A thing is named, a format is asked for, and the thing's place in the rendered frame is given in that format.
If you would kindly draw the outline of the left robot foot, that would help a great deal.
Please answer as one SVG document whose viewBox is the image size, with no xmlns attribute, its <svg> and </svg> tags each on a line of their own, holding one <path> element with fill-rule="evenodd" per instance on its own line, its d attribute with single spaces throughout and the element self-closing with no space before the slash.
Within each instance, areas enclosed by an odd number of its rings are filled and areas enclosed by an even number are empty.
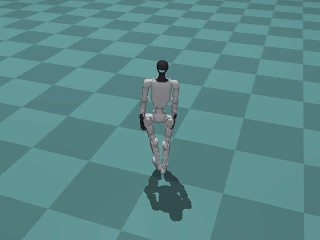
<svg viewBox="0 0 320 240">
<path fill-rule="evenodd" d="M 163 168 L 161 162 L 157 164 L 155 156 L 152 158 L 152 161 L 156 165 L 158 170 L 161 170 L 161 168 Z"/>
</svg>

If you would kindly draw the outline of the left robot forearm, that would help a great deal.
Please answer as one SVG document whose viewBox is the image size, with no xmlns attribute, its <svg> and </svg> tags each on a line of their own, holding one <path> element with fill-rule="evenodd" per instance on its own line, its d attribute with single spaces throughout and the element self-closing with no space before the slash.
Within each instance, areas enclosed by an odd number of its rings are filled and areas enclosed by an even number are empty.
<svg viewBox="0 0 320 240">
<path fill-rule="evenodd" d="M 143 100 L 143 96 L 141 96 L 141 100 L 140 100 L 140 113 L 139 113 L 139 116 L 140 114 L 143 115 L 143 117 L 145 116 L 145 112 L 146 112 L 146 106 L 147 106 L 147 103 L 146 102 L 142 102 Z"/>
</svg>

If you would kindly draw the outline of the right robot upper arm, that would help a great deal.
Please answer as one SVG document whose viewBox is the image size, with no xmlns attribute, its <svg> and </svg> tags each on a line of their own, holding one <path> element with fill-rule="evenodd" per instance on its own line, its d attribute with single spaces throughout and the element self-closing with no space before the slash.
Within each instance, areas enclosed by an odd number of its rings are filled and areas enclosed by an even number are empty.
<svg viewBox="0 0 320 240">
<path fill-rule="evenodd" d="M 172 97 L 171 97 L 171 103 L 172 104 L 177 104 L 178 103 L 178 96 L 179 96 L 179 89 L 180 85 L 177 80 L 171 80 L 172 83 Z"/>
</svg>

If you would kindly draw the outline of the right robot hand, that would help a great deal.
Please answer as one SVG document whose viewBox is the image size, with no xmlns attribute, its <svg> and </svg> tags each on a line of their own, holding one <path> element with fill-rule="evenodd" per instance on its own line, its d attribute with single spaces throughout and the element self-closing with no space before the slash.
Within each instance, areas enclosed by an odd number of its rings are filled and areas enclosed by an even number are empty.
<svg viewBox="0 0 320 240">
<path fill-rule="evenodd" d="M 174 128 L 176 117 L 177 117 L 177 114 L 174 114 L 174 116 L 173 116 L 173 118 L 174 118 L 174 124 L 173 124 L 172 128 L 170 128 L 170 130 Z"/>
</svg>

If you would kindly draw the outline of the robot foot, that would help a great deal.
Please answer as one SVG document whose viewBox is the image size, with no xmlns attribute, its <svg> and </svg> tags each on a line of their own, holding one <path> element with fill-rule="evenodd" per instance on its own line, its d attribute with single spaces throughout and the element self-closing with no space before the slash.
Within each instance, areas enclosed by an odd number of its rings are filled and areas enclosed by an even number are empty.
<svg viewBox="0 0 320 240">
<path fill-rule="evenodd" d="M 162 164 L 162 166 L 163 166 L 163 164 Z M 167 167 L 168 167 L 168 163 L 166 162 L 166 168 L 165 168 L 165 167 L 161 168 L 161 171 L 160 171 L 160 172 L 161 172 L 161 173 L 165 173 Z"/>
<path fill-rule="evenodd" d="M 161 170 L 161 168 L 163 168 L 161 162 L 157 164 L 155 156 L 152 158 L 152 161 L 156 165 L 158 170 Z"/>
</svg>

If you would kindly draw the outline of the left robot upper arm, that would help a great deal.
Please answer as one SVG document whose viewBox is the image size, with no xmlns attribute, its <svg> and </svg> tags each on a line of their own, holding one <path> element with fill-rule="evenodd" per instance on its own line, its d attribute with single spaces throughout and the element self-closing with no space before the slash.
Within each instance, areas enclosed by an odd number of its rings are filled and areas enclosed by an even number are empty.
<svg viewBox="0 0 320 240">
<path fill-rule="evenodd" d="M 143 86 L 142 86 L 142 102 L 148 102 L 149 101 L 149 87 L 151 86 L 152 79 L 145 79 L 143 81 Z"/>
</svg>

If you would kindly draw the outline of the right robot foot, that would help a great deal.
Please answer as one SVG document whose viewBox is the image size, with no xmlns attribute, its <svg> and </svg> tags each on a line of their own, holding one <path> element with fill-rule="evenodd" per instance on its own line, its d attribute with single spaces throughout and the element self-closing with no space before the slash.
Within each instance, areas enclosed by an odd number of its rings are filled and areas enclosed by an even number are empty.
<svg viewBox="0 0 320 240">
<path fill-rule="evenodd" d="M 162 164 L 162 166 L 163 166 L 163 164 Z M 168 163 L 166 162 L 166 168 L 165 168 L 165 167 L 161 168 L 161 171 L 160 171 L 160 172 L 161 172 L 161 173 L 165 173 L 167 167 L 168 167 Z"/>
</svg>

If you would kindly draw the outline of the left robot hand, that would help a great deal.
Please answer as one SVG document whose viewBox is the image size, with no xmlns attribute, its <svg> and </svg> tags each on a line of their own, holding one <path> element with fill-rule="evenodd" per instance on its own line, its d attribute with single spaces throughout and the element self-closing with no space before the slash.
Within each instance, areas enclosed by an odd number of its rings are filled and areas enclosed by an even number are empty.
<svg viewBox="0 0 320 240">
<path fill-rule="evenodd" d="M 139 118 L 140 118 L 140 127 L 141 127 L 141 129 L 142 129 L 143 131 L 146 131 L 147 128 L 146 128 L 145 125 L 144 125 L 144 121 L 143 121 L 144 117 L 143 117 L 143 114 L 140 114 L 140 115 L 139 115 Z"/>
</svg>

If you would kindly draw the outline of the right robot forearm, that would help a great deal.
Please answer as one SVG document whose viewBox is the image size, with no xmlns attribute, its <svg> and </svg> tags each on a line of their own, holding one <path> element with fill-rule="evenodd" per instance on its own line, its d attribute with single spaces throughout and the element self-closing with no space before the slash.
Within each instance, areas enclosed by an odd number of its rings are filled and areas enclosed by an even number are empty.
<svg viewBox="0 0 320 240">
<path fill-rule="evenodd" d="M 177 103 L 172 103 L 171 104 L 171 115 L 173 117 L 174 117 L 174 114 L 177 114 L 177 107 L 178 107 L 178 98 L 177 98 Z"/>
</svg>

